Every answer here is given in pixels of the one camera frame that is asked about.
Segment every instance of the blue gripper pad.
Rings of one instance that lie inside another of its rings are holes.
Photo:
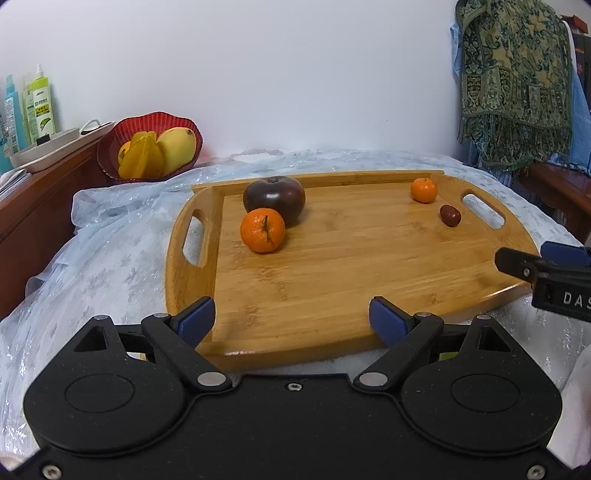
[[[179,313],[177,335],[192,348],[205,338],[216,320],[216,305],[209,297],[204,297]]]
[[[377,299],[369,302],[369,324],[389,347],[393,347],[408,335],[408,327],[404,319]]]
[[[591,265],[591,257],[584,247],[545,242],[540,248],[540,255],[544,260],[549,260],[558,265],[569,267],[588,267]]]

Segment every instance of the blue cloth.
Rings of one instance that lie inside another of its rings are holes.
[[[459,79],[462,71],[460,27],[455,23],[451,26],[450,30],[452,32],[453,71]],[[557,165],[576,168],[591,176],[591,115],[589,113],[589,107],[587,106],[587,100],[585,99],[585,93],[583,92],[583,86],[581,85],[581,81],[575,68],[576,66],[573,66],[573,84],[571,93],[572,113],[570,120],[573,133],[570,142],[569,158],[563,159],[560,158],[558,154],[554,154],[550,157],[550,162]],[[470,145],[466,164],[486,170],[493,174],[502,184],[508,187],[511,186],[512,173],[491,171],[489,168],[483,167],[482,162],[479,159],[478,151],[472,144]]]

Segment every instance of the bamboo tray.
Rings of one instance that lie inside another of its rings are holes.
[[[410,183],[431,177],[435,202],[410,197]],[[240,239],[242,192],[252,181],[193,186],[179,214],[165,268],[168,311],[201,296],[216,302],[216,323],[198,351],[219,368],[250,369],[332,358],[382,346],[369,326],[373,296],[409,313],[429,311],[456,323],[527,293],[499,273],[495,251],[537,249],[496,198],[439,171],[368,171],[294,176],[306,189],[300,223],[284,245],[252,253]],[[492,229],[462,203],[474,194],[504,219]],[[441,205],[460,210],[455,228]],[[192,217],[204,224],[198,266],[183,246]]]

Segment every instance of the dark purple fruit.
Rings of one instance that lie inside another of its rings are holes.
[[[277,210],[286,225],[292,225],[306,204],[304,187],[296,179],[278,176],[253,181],[244,190],[242,203],[247,212],[257,208]]]
[[[460,220],[462,220],[462,214],[458,209],[452,207],[451,205],[442,206],[439,209],[439,215],[441,215],[443,223],[445,223],[447,226],[458,226]]]

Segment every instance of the tray handle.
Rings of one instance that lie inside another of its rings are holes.
[[[499,246],[510,247],[538,255],[538,249],[536,248],[534,241],[531,239],[529,232],[499,199],[461,179],[441,174],[433,174],[432,178],[445,192],[451,193],[450,197],[458,198],[461,206],[476,216],[482,224],[485,225],[485,228],[488,229],[490,234],[498,240]],[[470,194],[474,195],[502,216],[505,223],[503,223],[500,228],[494,229],[480,218],[479,215],[464,205],[464,197]]]
[[[200,297],[213,297],[222,207],[223,196],[216,188],[205,188],[189,199],[174,222],[164,273],[166,308],[172,315],[181,312]],[[183,253],[193,217],[204,227],[197,266],[191,264]]]

